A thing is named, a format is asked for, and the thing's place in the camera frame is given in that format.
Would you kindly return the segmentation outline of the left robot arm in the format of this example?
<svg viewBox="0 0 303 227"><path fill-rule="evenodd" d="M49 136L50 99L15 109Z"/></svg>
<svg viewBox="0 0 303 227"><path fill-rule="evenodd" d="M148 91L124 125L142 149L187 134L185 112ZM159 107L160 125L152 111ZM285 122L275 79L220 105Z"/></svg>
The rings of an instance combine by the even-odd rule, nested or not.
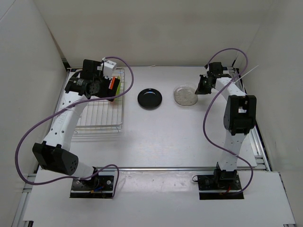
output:
<svg viewBox="0 0 303 227"><path fill-rule="evenodd" d="M82 70L75 72L68 80L62 96L60 110L42 143L35 143L32 151L44 170L83 178L88 189L95 189L99 177L95 168L79 161L70 152L74 130L92 97L107 98L113 101L121 80L112 74L116 63L103 59L93 61L85 59Z"/></svg>

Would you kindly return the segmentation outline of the black plate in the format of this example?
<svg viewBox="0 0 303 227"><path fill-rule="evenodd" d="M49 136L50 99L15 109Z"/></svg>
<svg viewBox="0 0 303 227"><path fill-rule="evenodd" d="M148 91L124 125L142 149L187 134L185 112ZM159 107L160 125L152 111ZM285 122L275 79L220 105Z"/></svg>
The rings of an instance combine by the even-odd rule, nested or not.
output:
<svg viewBox="0 0 303 227"><path fill-rule="evenodd" d="M154 110L161 105L162 95L154 88L146 88L138 94L137 101L143 109Z"/></svg>

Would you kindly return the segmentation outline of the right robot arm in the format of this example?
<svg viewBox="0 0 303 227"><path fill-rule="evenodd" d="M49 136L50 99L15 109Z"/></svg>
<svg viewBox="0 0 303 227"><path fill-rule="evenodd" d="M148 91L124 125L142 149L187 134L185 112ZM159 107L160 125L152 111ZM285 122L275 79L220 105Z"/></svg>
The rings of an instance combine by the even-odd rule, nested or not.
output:
<svg viewBox="0 0 303 227"><path fill-rule="evenodd" d="M197 95L210 94L216 89L226 100L223 125L226 130L222 157L212 175L201 175L198 182L203 190L239 190L237 161L246 136L256 124L257 99L247 95L224 73L220 62L206 66L206 74L200 76Z"/></svg>

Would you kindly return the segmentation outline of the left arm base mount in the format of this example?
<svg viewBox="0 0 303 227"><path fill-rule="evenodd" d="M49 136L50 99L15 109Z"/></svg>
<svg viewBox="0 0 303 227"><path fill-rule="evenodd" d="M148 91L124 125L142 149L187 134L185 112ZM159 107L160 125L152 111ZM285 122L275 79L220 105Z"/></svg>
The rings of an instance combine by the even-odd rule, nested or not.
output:
<svg viewBox="0 0 303 227"><path fill-rule="evenodd" d="M114 194L115 172L98 173L90 180L73 180L70 198L73 199L111 199Z"/></svg>

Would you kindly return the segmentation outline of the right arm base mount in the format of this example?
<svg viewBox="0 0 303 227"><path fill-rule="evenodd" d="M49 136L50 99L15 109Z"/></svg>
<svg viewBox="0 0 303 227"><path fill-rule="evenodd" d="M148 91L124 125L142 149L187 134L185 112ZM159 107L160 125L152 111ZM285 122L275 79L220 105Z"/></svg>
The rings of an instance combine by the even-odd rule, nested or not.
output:
<svg viewBox="0 0 303 227"><path fill-rule="evenodd" d="M212 174L194 175L192 182L198 183L200 200L243 200L238 172L216 168Z"/></svg>

